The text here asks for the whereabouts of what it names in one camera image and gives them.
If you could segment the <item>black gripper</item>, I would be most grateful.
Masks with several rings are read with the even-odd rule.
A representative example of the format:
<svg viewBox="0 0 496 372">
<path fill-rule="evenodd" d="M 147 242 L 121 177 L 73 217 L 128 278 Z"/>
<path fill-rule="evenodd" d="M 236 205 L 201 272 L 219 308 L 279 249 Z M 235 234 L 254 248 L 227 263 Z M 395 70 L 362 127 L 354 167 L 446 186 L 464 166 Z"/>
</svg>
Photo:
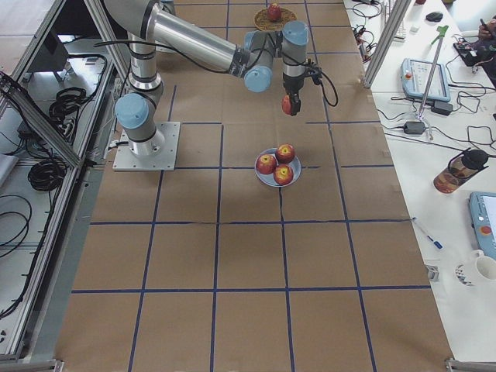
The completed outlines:
<svg viewBox="0 0 496 372">
<path fill-rule="evenodd" d="M 284 63 L 283 67 L 285 95 L 288 95 L 291 99 L 291 115 L 297 115 L 301 110 L 299 92 L 304 87 L 305 79 L 311 78 L 314 84 L 319 85 L 322 82 L 322 69 L 309 58 L 301 63 L 292 65 Z"/>
</svg>

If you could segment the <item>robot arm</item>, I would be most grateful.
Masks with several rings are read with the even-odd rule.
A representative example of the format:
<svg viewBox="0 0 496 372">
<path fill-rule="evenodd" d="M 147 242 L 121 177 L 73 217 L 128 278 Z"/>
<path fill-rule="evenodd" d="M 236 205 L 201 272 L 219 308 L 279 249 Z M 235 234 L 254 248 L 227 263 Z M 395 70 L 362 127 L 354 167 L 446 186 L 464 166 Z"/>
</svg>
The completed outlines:
<svg viewBox="0 0 496 372">
<path fill-rule="evenodd" d="M 286 22 L 281 29 L 247 33 L 239 46 L 178 18 L 158 1 L 107 1 L 105 7 L 129 35 L 125 43 L 131 54 L 130 82 L 137 91 L 163 87 L 157 47 L 208 71 L 243 78 L 246 88 L 256 93 L 270 87 L 274 59 L 282 59 L 286 92 L 282 109 L 288 115 L 297 115 L 301 109 L 299 91 L 305 79 L 316 85 L 322 82 L 322 70 L 307 58 L 308 26 L 298 20 Z"/>
</svg>

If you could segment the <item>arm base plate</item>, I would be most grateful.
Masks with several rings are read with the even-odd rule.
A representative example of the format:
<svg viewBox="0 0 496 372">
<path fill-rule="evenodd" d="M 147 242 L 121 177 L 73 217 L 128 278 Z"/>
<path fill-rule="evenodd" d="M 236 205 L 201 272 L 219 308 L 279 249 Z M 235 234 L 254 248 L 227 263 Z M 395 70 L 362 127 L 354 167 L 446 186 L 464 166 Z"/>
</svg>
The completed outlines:
<svg viewBox="0 0 496 372">
<path fill-rule="evenodd" d="M 173 171 L 180 137 L 180 122 L 159 122 L 154 136 L 138 143 L 122 131 L 113 161 L 114 171 Z"/>
</svg>

